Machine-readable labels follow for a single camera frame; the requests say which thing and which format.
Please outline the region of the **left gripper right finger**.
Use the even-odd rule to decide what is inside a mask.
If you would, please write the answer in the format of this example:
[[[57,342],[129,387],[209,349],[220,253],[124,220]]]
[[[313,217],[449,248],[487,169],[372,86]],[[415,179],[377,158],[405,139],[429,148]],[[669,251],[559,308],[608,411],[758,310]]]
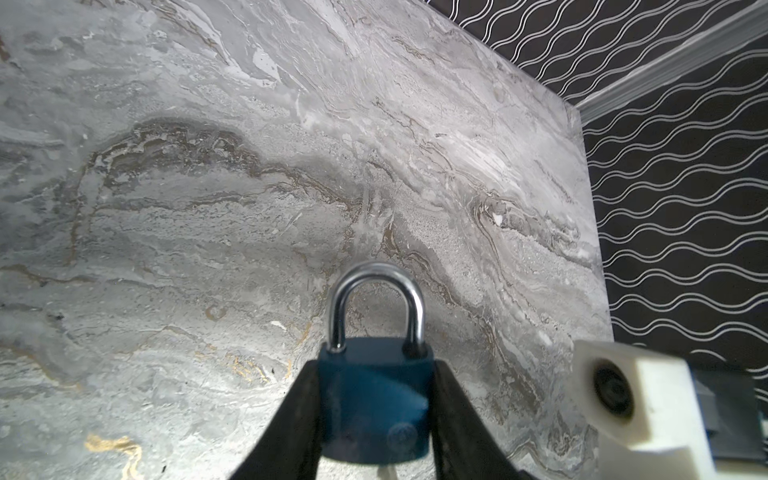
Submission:
[[[438,479],[529,479],[499,448],[449,365],[434,362],[430,428]]]

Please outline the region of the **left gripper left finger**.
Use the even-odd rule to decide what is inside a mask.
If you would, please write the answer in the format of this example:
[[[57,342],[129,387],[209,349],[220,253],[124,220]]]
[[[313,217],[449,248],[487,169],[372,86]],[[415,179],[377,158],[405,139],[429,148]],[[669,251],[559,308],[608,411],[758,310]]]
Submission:
[[[314,480],[321,456],[321,399],[317,362],[311,360],[231,480]]]

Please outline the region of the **blue padlock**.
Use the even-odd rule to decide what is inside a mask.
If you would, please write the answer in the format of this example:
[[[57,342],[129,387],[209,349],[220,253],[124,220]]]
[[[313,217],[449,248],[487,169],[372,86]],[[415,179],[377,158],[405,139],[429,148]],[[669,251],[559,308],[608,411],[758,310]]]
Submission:
[[[348,300],[368,282],[385,282],[400,293],[406,306],[404,336],[347,337]],[[425,304],[418,284],[395,265],[359,264],[334,285],[327,315],[328,336],[317,359],[322,455],[361,465],[424,458],[434,355],[424,336]]]

